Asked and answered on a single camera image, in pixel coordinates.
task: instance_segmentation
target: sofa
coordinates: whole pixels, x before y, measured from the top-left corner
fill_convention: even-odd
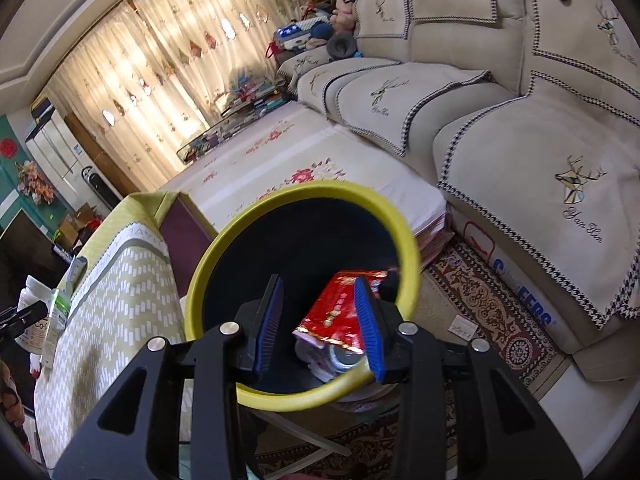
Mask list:
[[[298,100],[438,186],[548,299],[543,324],[586,378],[640,375],[640,49],[611,1],[354,15],[362,57],[321,47],[280,68]]]

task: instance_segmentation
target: yellow bin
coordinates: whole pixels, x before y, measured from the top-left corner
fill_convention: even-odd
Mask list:
[[[270,275],[284,280],[284,307],[271,367],[238,401],[270,412],[306,410],[369,382],[366,360],[322,384],[294,354],[291,331],[338,270],[399,269],[396,305],[409,319],[419,292],[420,257],[402,215],[373,190],[351,182],[307,182],[274,192],[238,215],[210,245],[187,298],[188,339],[232,320],[261,297]]]

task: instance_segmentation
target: sheer curtain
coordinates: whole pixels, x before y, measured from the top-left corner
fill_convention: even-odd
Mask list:
[[[264,53],[297,0],[133,0],[187,92],[209,121],[243,75],[274,75]]]
[[[243,75],[270,77],[273,31],[297,0],[129,0],[76,46],[43,91],[73,111],[141,190],[184,169],[175,152],[218,120]]]
[[[207,127],[127,2],[73,49],[44,93],[56,108],[75,112],[142,190],[178,174],[184,165],[175,152]]]

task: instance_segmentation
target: paper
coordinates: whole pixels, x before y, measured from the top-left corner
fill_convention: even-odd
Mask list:
[[[471,338],[474,336],[477,329],[478,325],[476,325],[476,323],[469,321],[466,317],[460,316],[460,314],[457,314],[448,330],[465,341],[471,341]]]

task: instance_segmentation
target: metal screw head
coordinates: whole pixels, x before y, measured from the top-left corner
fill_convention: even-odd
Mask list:
[[[240,330],[240,325],[235,321],[227,321],[220,325],[220,332],[224,335],[232,335],[235,334],[238,330]]]
[[[403,335],[416,335],[418,333],[418,327],[415,323],[411,323],[410,321],[400,323],[400,325],[398,325],[398,330]]]
[[[158,350],[162,350],[166,345],[166,341],[161,337],[155,337],[150,339],[146,344],[146,347],[149,348],[152,352],[157,352]]]
[[[489,345],[487,340],[480,339],[478,337],[471,342],[471,348],[473,348],[476,352],[486,352],[489,348],[491,348],[491,345]]]

